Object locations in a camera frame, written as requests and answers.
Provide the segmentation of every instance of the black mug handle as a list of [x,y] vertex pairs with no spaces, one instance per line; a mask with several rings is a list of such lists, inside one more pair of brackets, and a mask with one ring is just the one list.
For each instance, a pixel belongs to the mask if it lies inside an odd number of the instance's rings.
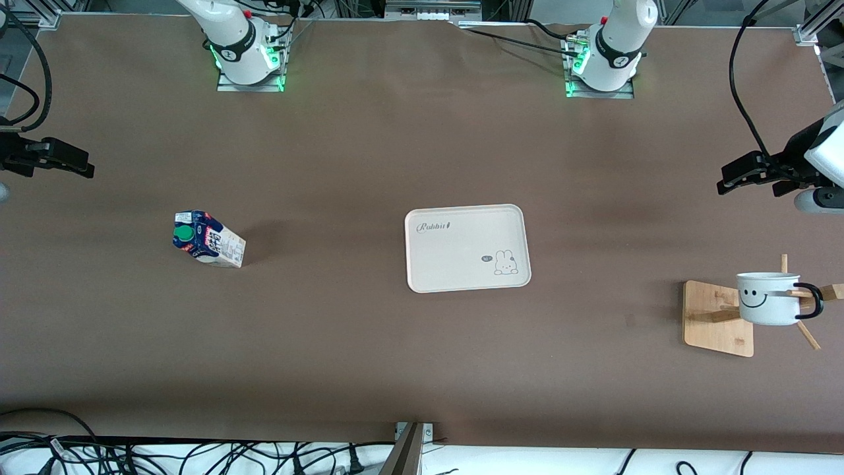
[[795,319],[798,320],[805,320],[805,319],[813,319],[820,315],[821,312],[824,311],[824,299],[820,296],[820,289],[818,287],[813,286],[812,284],[806,284],[803,282],[797,282],[794,284],[795,287],[802,287],[809,292],[812,292],[812,297],[814,298],[814,310],[811,314],[797,314],[794,316]]

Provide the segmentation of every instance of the smiley face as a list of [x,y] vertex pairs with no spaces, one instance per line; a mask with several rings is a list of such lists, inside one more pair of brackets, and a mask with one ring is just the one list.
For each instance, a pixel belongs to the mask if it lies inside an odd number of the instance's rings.
[[[760,302],[760,300],[759,300],[759,293],[758,293],[757,291],[755,291],[755,290],[750,290],[750,291],[749,291],[749,290],[747,290],[747,289],[744,289],[744,291],[743,291],[742,293],[743,293],[744,295],[742,295],[742,294],[740,293],[740,294],[738,295],[738,300],[740,300],[740,301],[741,301],[741,304],[742,304],[742,305],[744,305],[744,306],[745,306],[745,307],[747,307],[747,308],[759,308],[759,307],[761,307],[761,306],[762,306],[765,302],[767,302],[767,301],[768,301],[768,294],[764,294],[764,297],[762,298],[762,300],[761,300],[761,302]],[[750,303],[756,303],[756,302],[759,302],[759,303],[757,303],[756,305],[750,305],[750,304],[748,304],[748,302],[750,302]]]

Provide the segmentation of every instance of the wooden peg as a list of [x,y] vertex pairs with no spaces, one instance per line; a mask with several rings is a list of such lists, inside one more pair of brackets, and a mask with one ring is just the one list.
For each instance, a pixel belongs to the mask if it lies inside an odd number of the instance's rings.
[[738,307],[729,307],[724,305],[721,306],[721,310],[718,310],[717,312],[699,314],[695,317],[710,323],[721,323],[741,319],[741,314],[739,313]]
[[824,302],[831,302],[833,300],[844,300],[844,284],[832,284],[831,286],[823,286],[820,288],[820,296],[824,298]]
[[[783,272],[783,273],[788,272],[788,254],[780,254],[780,272]],[[790,291],[788,291],[788,295],[793,295],[794,297],[806,298],[806,297],[812,297],[812,292],[790,290]],[[798,328],[798,330],[800,330],[800,333],[803,334],[803,338],[805,338],[806,341],[809,342],[809,345],[814,350],[820,350],[820,345],[818,344],[818,341],[815,340],[814,336],[812,336],[811,333],[809,333],[809,329],[806,328],[806,324],[803,323],[802,320],[797,321],[797,328]]]
[[812,349],[820,350],[820,345],[818,344],[818,341],[815,340],[814,336],[812,336],[811,333],[809,333],[809,329],[806,328],[806,325],[803,323],[802,320],[798,320],[797,327],[800,330],[800,333],[803,333],[803,337],[806,338],[806,341],[809,342],[809,345],[812,346]]
[[812,298],[812,292],[808,290],[786,290],[786,294],[792,297]]

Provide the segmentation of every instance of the milk carton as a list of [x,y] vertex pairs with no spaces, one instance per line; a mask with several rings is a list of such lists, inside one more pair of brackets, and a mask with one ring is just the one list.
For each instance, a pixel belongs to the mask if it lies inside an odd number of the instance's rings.
[[205,264],[240,267],[246,241],[200,210],[176,213],[173,245]]

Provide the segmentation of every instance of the rabbit cartoon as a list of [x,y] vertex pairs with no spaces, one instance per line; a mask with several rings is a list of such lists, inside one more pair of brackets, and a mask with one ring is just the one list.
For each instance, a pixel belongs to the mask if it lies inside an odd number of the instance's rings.
[[518,274],[516,260],[513,259],[513,252],[509,249],[495,253],[495,274]]

